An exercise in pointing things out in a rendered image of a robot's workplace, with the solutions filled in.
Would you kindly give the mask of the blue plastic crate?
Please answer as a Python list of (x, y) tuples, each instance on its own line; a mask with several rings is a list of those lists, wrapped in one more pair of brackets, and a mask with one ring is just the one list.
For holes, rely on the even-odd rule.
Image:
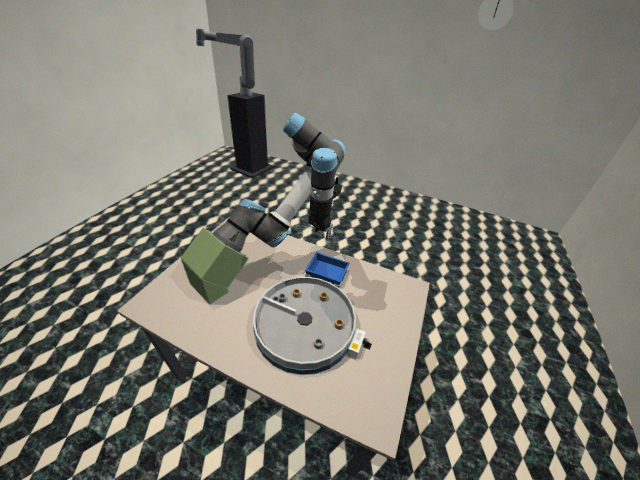
[(305, 277), (319, 278), (340, 288), (349, 264), (349, 262), (316, 252), (305, 270)]

